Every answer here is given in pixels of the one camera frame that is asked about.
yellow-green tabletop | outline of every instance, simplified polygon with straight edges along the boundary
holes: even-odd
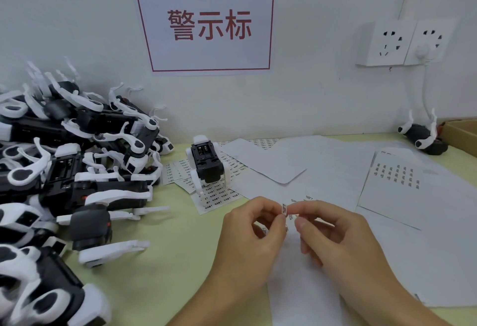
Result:
[[[395,141],[398,134],[333,136],[343,141]],[[161,157],[163,164],[186,158],[189,144],[178,144],[173,153]],[[456,148],[433,160],[477,186],[477,158]],[[156,186],[151,207],[171,210],[143,216],[140,221],[115,221],[113,242],[149,240],[141,253],[129,253],[88,269],[71,253],[66,262],[83,283],[92,282],[108,297],[113,309],[111,325],[164,325],[200,287],[215,255],[223,216],[246,202],[241,198],[204,215],[199,215],[189,194],[176,184]],[[439,308],[434,311],[453,325],[477,325],[477,307]],[[356,325],[365,325],[352,312]],[[251,299],[233,326],[271,326],[266,286]]]

power outlet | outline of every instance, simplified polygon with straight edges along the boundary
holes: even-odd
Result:
[[[397,66],[404,64],[416,21],[380,20],[366,23],[361,32],[356,64]]]
[[[426,62],[426,58],[417,58],[415,53],[420,45],[427,44],[433,51],[429,62],[440,62],[444,57],[449,40],[457,25],[457,18],[424,19],[417,22],[413,39],[409,46],[405,65],[419,65]]]

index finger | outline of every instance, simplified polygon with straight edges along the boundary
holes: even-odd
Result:
[[[299,201],[287,207],[287,214],[311,214],[320,217],[324,221],[341,225],[350,225],[354,213],[338,207],[335,204],[321,200]]]
[[[254,222],[260,217],[263,212],[269,212],[275,215],[281,214],[281,205],[263,196],[253,198],[239,208],[242,208],[243,211],[247,213],[251,222]]]

cardboard box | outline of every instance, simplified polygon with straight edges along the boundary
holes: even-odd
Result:
[[[477,157],[477,119],[446,121],[439,137],[450,146]]]

white wall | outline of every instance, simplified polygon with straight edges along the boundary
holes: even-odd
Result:
[[[275,0],[271,74],[158,77],[151,72],[136,0],[0,0],[0,83],[28,77],[25,59],[65,69],[68,55],[100,93],[119,82],[133,100],[169,105],[161,131],[236,137],[393,131],[409,99],[420,107],[422,68],[357,68],[358,29],[397,18],[402,0]],[[418,18],[461,17],[442,64],[429,68],[429,103],[442,117],[477,115],[474,0],[422,0]]]

